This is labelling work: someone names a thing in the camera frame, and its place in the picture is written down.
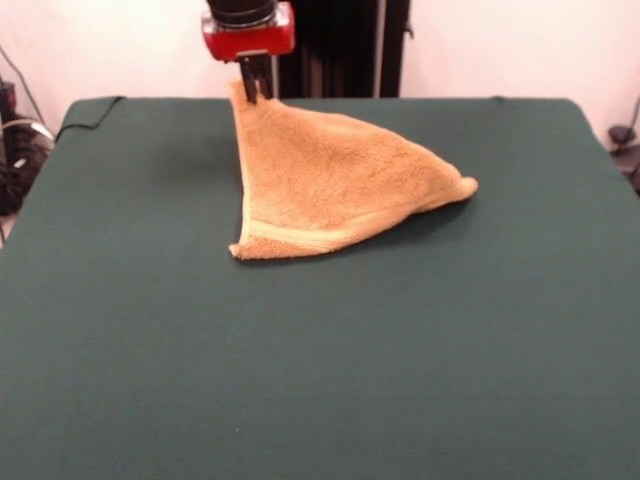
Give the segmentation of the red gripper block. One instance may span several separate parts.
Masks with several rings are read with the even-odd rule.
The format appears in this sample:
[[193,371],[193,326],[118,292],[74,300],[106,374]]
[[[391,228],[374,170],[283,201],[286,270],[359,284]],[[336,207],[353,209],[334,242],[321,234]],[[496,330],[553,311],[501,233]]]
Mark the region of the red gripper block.
[[224,26],[205,12],[201,17],[202,36],[214,59],[222,62],[235,62],[239,65],[247,101],[255,104],[257,87],[264,98],[273,97],[272,65],[270,57],[290,53],[295,47],[295,17],[290,2],[276,2],[272,17],[256,25],[243,28]]

